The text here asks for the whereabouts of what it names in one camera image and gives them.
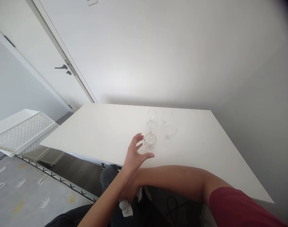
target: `clear glass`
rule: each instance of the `clear glass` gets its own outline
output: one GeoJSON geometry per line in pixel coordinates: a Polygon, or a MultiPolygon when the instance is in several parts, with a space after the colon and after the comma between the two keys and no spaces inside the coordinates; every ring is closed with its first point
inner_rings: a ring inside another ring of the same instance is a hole
{"type": "Polygon", "coordinates": [[[149,120],[155,120],[156,119],[156,111],[155,110],[149,110],[148,111],[148,118],[149,118],[149,120]]]}
{"type": "Polygon", "coordinates": [[[163,124],[163,128],[165,128],[166,125],[172,121],[172,112],[169,111],[169,110],[163,111],[163,113],[162,113],[162,121],[164,123],[163,124]]]}
{"type": "Polygon", "coordinates": [[[147,152],[154,153],[154,146],[156,144],[156,136],[153,134],[147,134],[144,138],[144,144],[147,152]]]}
{"type": "Polygon", "coordinates": [[[148,127],[148,129],[149,129],[149,132],[148,132],[148,133],[153,134],[155,128],[157,127],[157,123],[156,123],[155,121],[152,121],[152,120],[151,120],[151,121],[148,121],[148,122],[147,122],[147,127],[148,127]]]}
{"type": "Polygon", "coordinates": [[[178,130],[176,129],[176,127],[174,127],[173,125],[168,125],[165,127],[165,143],[168,143],[169,140],[172,139],[172,137],[174,137],[174,135],[178,132],[178,130]]]}

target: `perforated metal shelf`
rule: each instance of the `perforated metal shelf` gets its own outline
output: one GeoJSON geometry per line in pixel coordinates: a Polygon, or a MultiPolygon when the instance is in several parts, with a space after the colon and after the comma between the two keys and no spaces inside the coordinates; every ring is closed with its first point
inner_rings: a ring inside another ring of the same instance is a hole
{"type": "Polygon", "coordinates": [[[46,154],[40,158],[40,161],[55,165],[64,154],[65,153],[63,151],[50,148],[46,154]]]}
{"type": "Polygon", "coordinates": [[[0,121],[0,150],[19,154],[55,125],[42,112],[24,109],[0,121]]]}
{"type": "Polygon", "coordinates": [[[22,151],[20,155],[30,158],[33,161],[39,160],[39,158],[42,157],[45,154],[45,152],[49,149],[48,147],[40,145],[40,143],[58,127],[59,127],[58,125],[55,125],[49,131],[43,134],[40,138],[38,138],[34,143],[32,143],[28,148],[22,151]]]}

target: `hand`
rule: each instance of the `hand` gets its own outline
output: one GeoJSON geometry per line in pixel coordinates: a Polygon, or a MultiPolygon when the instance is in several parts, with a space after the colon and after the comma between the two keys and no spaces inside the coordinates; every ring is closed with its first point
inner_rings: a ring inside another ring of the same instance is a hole
{"type": "Polygon", "coordinates": [[[137,143],[142,141],[143,139],[144,136],[142,135],[142,133],[136,134],[132,138],[132,141],[128,147],[123,168],[125,170],[128,170],[131,174],[134,174],[146,159],[154,157],[153,153],[140,154],[138,152],[138,149],[143,145],[143,143],[138,146],[137,143]]]}

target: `red sleeve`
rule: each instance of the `red sleeve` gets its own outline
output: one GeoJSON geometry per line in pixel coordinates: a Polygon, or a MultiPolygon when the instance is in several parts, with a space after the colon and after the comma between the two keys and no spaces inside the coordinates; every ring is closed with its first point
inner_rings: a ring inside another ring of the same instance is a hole
{"type": "Polygon", "coordinates": [[[218,227],[287,227],[245,193],[230,187],[217,188],[211,193],[209,209],[218,227]]]}

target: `black cable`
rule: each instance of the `black cable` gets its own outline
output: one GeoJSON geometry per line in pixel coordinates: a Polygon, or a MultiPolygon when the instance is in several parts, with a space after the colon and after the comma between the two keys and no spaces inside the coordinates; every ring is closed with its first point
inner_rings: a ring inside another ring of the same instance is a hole
{"type": "Polygon", "coordinates": [[[169,197],[167,198],[167,209],[168,209],[168,213],[166,214],[165,218],[167,218],[168,215],[170,215],[173,224],[174,224],[175,226],[181,227],[180,222],[179,222],[179,220],[178,220],[178,209],[179,209],[180,207],[186,205],[189,201],[190,201],[190,200],[187,200],[186,202],[184,202],[184,203],[182,203],[181,205],[179,205],[179,204],[178,204],[178,201],[176,200],[176,198],[174,198],[173,196],[169,196],[169,197]],[[175,208],[173,208],[173,209],[171,209],[171,210],[169,209],[169,203],[168,203],[170,198],[174,199],[175,204],[176,204],[175,208]],[[174,219],[173,216],[172,216],[172,213],[171,213],[172,211],[175,211],[175,219],[174,219]]]}

